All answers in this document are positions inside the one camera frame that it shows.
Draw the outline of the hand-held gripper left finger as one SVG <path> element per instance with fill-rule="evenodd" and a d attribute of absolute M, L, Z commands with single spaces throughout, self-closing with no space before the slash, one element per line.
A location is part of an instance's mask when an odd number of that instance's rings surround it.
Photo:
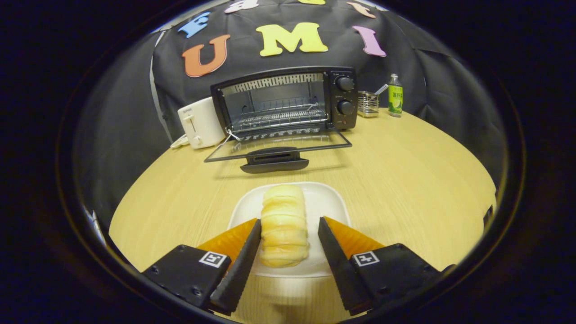
<path fill-rule="evenodd" d="M 250 219 L 197 247 L 180 244 L 143 274 L 175 297 L 206 311 L 236 311 L 261 242 Z"/>

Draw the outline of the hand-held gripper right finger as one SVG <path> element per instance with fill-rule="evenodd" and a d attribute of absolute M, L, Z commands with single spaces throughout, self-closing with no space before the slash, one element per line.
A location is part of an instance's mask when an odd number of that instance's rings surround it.
<path fill-rule="evenodd" d="M 351 315 L 400 307 L 454 267 L 438 270 L 404 244 L 385 246 L 327 216 L 319 219 L 318 237 Z"/>

